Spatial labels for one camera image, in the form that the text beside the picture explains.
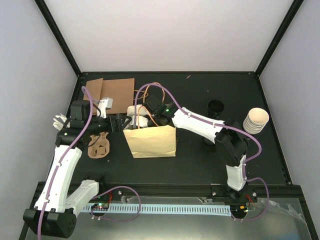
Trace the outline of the cream paper bag with handles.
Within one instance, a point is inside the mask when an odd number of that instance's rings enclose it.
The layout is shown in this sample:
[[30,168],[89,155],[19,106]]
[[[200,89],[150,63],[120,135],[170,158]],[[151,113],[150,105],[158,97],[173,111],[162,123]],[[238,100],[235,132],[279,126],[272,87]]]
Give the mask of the cream paper bag with handles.
[[154,126],[123,131],[135,159],[174,157],[177,150],[176,128]]

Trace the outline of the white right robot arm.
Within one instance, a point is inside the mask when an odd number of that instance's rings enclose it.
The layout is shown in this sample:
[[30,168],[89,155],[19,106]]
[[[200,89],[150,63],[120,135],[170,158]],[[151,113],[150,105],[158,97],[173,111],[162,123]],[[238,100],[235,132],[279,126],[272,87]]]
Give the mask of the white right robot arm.
[[225,122],[222,120],[199,115],[174,102],[165,104],[154,96],[142,105],[154,117],[156,125],[172,125],[202,136],[204,149],[216,151],[218,159],[225,165],[228,198],[238,202],[246,195],[244,187],[247,180],[245,160],[248,140],[242,133],[224,127]]

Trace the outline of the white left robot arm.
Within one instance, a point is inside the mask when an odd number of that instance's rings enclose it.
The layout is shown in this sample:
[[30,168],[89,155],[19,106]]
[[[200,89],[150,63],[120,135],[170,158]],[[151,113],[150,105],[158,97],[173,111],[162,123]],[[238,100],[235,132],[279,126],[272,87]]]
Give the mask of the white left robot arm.
[[121,113],[107,114],[107,101],[94,105],[88,100],[71,104],[55,141],[54,160],[45,186],[32,209],[26,209],[23,220],[40,238],[51,236],[69,238],[74,232],[77,217],[94,197],[103,199],[108,192],[106,185],[95,180],[83,180],[68,194],[73,173],[83,151],[89,147],[92,135],[121,132],[130,117]]

